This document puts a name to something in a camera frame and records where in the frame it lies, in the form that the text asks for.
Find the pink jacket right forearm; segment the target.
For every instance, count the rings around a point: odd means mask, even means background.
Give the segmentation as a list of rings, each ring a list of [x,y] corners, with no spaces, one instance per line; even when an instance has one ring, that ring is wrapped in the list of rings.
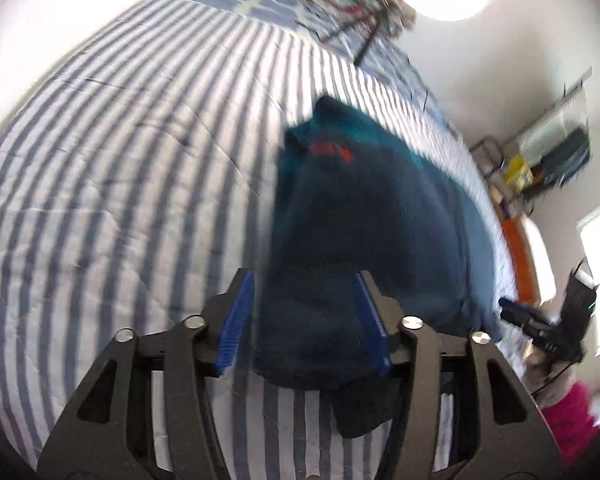
[[[573,464],[584,453],[600,431],[590,413],[588,400],[585,384],[574,382],[565,393],[553,394],[540,403],[541,412],[567,465]]]

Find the grey knit gloved right hand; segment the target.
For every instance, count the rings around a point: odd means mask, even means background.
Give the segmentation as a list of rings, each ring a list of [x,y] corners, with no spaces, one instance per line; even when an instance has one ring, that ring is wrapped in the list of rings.
[[[524,355],[522,383],[541,409],[554,408],[562,401],[588,406],[588,392],[578,381],[577,362],[554,362],[548,354],[530,347]]]

